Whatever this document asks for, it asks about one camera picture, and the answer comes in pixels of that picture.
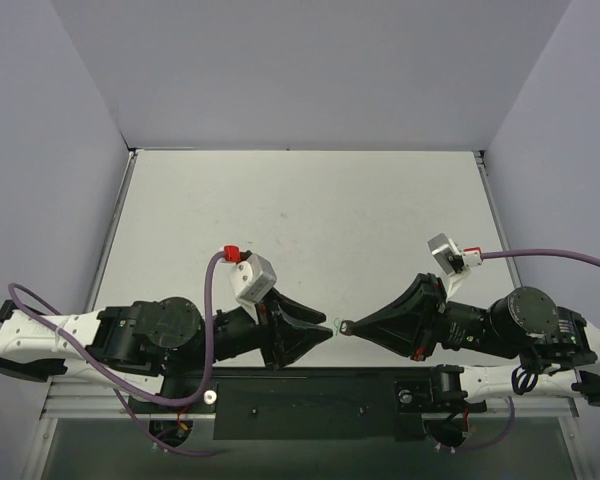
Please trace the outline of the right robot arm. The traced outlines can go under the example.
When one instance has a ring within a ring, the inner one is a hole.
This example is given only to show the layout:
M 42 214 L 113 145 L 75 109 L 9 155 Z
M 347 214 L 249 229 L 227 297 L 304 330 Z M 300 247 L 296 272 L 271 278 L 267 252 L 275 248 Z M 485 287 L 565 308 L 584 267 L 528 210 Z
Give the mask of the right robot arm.
M 600 329 L 534 287 L 519 287 L 480 308 L 449 300 L 442 279 L 419 274 L 396 300 L 343 322 L 340 331 L 415 362 L 436 348 L 518 362 L 433 367 L 426 394 L 439 409 L 525 394 L 581 397 L 600 407 Z

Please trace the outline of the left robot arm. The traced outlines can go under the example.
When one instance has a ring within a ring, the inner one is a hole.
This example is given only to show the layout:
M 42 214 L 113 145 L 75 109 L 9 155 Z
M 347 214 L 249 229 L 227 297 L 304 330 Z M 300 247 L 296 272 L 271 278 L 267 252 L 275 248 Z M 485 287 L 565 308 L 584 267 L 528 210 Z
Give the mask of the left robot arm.
M 213 360 L 257 351 L 265 367 L 284 368 L 333 332 L 324 314 L 271 290 L 254 310 L 239 306 L 213 319 Z M 0 309 L 0 373 L 45 383 L 66 376 L 114 387 L 118 379 L 150 394 L 161 410 L 186 397 L 176 378 L 204 370 L 205 321 L 182 297 L 136 301 L 72 315 L 44 315 L 7 300 Z

